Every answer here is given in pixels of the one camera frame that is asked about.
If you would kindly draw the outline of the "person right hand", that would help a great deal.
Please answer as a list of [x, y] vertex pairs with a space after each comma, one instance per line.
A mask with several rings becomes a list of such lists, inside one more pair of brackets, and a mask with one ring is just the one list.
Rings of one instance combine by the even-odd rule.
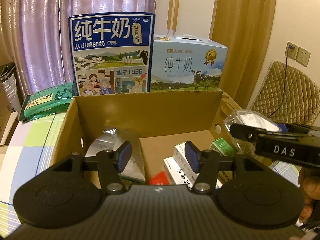
[[319, 200], [319, 177], [311, 176], [310, 172], [310, 169], [301, 168], [298, 177], [299, 188], [304, 197], [304, 206], [298, 219], [300, 223], [309, 219], [314, 210], [314, 202]]

